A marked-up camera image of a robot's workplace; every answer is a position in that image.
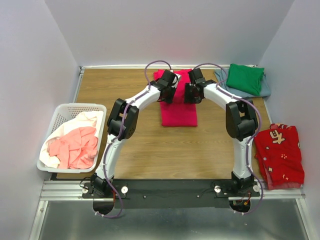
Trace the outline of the magenta t shirt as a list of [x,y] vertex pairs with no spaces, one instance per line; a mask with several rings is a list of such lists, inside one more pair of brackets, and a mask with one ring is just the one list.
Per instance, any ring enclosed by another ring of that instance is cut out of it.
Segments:
[[163,127],[197,127],[196,105],[184,103],[185,84],[190,82],[188,73],[192,69],[174,71],[181,76],[172,103],[160,102],[161,125]]

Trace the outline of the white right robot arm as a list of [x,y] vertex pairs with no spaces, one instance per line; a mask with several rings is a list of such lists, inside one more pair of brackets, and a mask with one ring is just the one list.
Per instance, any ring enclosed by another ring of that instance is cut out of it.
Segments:
[[225,128],[233,139],[234,166],[230,179],[216,180],[214,190],[219,196],[241,196],[255,185],[252,168],[252,143],[259,128],[256,109],[250,98],[240,98],[225,91],[213,80],[206,80],[199,68],[188,72],[190,83],[184,87],[184,102],[199,104],[210,100],[225,110]]

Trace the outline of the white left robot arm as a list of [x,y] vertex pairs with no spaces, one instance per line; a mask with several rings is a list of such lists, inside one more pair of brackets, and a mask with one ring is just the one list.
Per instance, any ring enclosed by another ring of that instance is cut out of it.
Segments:
[[149,81],[136,95],[114,102],[107,120],[107,142],[99,166],[90,177],[93,191],[101,198],[107,197],[114,187],[115,167],[124,143],[134,134],[140,111],[155,102],[172,103],[181,75],[164,70],[160,78]]

